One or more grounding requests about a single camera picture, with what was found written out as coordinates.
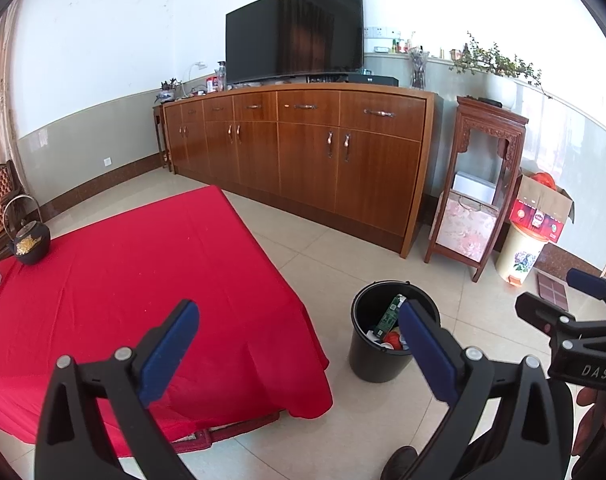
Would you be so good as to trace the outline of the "red plastic bag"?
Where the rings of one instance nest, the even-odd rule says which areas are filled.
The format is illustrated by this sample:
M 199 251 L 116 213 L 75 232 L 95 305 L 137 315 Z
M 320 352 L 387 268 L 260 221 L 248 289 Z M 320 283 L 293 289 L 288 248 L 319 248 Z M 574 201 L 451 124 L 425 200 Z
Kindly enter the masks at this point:
M 401 336 L 399 336 L 399 333 L 394 332 L 394 330 L 391 330 L 391 332 L 388 332 L 383 337 L 383 342 L 384 344 L 388 344 L 389 346 L 391 346 L 396 351 L 403 349 L 403 344 L 401 343 Z

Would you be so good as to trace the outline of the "small potted plant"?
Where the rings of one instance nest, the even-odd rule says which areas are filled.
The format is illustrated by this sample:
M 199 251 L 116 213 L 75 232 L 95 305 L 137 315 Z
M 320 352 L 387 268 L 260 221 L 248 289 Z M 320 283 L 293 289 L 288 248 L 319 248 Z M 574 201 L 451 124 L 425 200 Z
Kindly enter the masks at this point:
M 177 92 L 181 90 L 181 81 L 176 78 L 162 81 L 160 91 L 155 96 L 158 103 L 164 104 L 173 102 L 177 98 Z

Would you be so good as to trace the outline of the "pink cushion box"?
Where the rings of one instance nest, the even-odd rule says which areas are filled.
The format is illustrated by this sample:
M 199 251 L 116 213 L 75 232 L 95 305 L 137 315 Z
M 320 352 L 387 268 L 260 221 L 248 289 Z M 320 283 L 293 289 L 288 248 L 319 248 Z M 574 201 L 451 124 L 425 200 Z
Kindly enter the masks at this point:
M 437 244 L 480 262 L 499 214 L 492 204 L 495 191 L 496 186 L 489 181 L 456 172 Z

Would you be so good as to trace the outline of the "brown wooden sideboard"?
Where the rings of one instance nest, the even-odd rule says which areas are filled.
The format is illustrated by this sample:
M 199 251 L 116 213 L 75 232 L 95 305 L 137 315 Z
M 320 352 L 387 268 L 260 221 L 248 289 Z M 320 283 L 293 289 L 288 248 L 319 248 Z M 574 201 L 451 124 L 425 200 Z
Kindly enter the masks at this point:
M 271 84 L 163 107 L 177 174 L 407 257 L 433 129 L 431 92 Z

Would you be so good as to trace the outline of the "red tablecloth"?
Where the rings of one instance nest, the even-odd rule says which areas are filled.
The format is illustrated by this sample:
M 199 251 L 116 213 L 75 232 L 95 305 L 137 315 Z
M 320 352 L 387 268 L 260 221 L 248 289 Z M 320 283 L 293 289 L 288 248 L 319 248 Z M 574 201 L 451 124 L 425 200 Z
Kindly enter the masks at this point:
M 169 440 L 285 411 L 324 415 L 328 359 L 303 302 L 219 188 L 126 211 L 0 262 L 0 430 L 34 443 L 59 356 L 134 347 L 176 305 L 198 334 L 151 413 Z

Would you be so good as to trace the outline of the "black trash bin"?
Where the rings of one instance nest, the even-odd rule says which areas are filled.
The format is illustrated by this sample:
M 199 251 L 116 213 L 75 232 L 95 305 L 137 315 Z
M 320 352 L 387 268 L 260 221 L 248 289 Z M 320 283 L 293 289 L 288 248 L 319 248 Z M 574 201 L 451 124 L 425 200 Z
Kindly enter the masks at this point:
M 391 382 L 413 356 L 399 329 L 399 308 L 415 300 L 433 321 L 441 316 L 432 298 L 409 282 L 379 281 L 361 289 L 352 302 L 353 336 L 349 364 L 365 382 Z

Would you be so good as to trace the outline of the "white floral bucket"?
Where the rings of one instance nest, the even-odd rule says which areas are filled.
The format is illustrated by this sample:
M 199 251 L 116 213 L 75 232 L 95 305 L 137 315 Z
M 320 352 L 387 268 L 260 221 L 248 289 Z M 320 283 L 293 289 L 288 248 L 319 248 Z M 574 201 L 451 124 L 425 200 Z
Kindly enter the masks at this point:
M 512 224 L 496 260 L 498 275 L 512 286 L 522 286 L 547 243 L 544 237 Z

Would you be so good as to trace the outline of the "black cast iron teapot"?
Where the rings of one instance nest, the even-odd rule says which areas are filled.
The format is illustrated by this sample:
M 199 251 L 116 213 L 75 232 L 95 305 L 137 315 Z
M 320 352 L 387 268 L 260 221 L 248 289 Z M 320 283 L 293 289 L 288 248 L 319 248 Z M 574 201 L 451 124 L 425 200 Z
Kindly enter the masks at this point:
M 10 232 L 9 209 L 18 200 L 30 200 L 38 213 L 38 220 L 30 220 L 15 234 Z M 38 201 L 29 194 L 18 194 L 11 198 L 3 210 L 3 228 L 9 237 L 9 250 L 12 255 L 25 266 L 34 266 L 43 260 L 50 247 L 50 229 L 43 221 Z

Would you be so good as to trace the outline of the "black flat television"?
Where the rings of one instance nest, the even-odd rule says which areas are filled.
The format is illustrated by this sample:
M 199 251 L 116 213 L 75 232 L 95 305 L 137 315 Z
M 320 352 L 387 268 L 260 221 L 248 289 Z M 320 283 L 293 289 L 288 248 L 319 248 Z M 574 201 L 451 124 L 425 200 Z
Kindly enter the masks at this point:
M 256 0 L 226 15 L 230 84 L 357 72 L 363 0 Z

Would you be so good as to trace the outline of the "carved wooden side stand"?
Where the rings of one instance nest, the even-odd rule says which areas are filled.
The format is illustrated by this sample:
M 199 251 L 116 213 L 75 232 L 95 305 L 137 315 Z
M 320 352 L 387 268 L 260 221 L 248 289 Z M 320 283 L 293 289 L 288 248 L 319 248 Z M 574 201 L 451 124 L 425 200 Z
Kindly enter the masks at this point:
M 442 255 L 472 270 L 489 262 L 516 189 L 528 119 L 471 96 L 457 99 L 451 156 L 425 262 Z

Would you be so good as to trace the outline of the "green white small box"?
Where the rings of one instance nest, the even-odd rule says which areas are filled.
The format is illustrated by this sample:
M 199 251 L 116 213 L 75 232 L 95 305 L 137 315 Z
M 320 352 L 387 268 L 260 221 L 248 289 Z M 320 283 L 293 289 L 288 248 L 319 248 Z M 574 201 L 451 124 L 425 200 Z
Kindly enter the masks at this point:
M 396 295 L 394 297 L 391 304 L 387 307 L 387 310 L 385 310 L 384 315 L 382 315 L 376 328 L 373 330 L 373 335 L 375 335 L 376 338 L 383 339 L 388 332 L 393 330 L 397 324 L 397 319 L 399 318 L 399 309 L 403 306 L 405 301 L 406 297 L 404 295 Z

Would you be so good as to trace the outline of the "green potted plant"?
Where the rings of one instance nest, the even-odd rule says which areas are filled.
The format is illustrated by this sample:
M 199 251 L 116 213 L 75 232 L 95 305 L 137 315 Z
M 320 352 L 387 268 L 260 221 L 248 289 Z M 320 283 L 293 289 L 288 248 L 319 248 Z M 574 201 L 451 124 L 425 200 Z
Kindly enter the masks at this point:
M 482 47 L 471 32 L 467 32 L 467 41 L 449 69 L 457 74 L 489 74 L 525 82 L 529 87 L 542 92 L 546 98 L 552 98 L 542 86 L 541 70 L 518 55 L 504 55 L 496 42 L 490 47 Z

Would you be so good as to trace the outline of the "cardboard box with red packs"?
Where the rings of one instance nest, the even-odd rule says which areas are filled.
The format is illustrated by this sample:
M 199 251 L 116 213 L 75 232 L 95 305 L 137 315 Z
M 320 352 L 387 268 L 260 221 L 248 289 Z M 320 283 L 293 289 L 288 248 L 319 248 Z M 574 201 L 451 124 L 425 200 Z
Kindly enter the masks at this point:
M 574 222 L 574 200 L 544 171 L 521 174 L 509 220 L 527 234 L 557 244 L 565 223 Z

